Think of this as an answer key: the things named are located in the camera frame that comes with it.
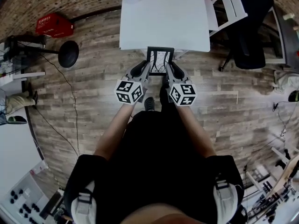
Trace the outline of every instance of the red crate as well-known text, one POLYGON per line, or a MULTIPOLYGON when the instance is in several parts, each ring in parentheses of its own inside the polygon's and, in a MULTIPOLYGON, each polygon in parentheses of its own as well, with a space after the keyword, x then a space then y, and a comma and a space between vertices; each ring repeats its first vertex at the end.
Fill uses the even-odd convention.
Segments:
POLYGON ((74 33, 74 24, 56 13, 49 14, 37 21, 36 33, 54 38, 65 37, 74 33))

